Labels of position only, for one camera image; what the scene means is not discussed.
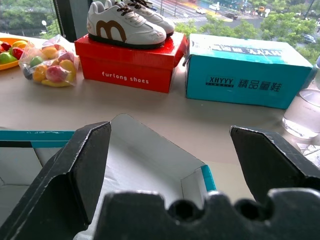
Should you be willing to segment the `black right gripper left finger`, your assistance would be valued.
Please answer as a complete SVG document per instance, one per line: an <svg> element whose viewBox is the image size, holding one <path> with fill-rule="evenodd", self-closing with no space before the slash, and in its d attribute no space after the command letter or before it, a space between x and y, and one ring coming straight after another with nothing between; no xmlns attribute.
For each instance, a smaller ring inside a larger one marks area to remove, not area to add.
<svg viewBox="0 0 320 240"><path fill-rule="evenodd" d="M101 193L111 123L77 129L44 165L0 227L2 240L72 240L91 224Z"/></svg>

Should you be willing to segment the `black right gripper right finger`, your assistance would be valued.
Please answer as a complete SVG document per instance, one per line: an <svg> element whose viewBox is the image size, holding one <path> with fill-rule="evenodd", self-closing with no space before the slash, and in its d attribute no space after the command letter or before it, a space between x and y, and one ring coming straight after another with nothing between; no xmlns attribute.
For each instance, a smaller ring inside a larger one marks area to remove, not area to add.
<svg viewBox="0 0 320 240"><path fill-rule="evenodd" d="M320 169L279 133L231 126L229 134L245 182L257 202L263 203L271 189L320 189Z"/></svg>

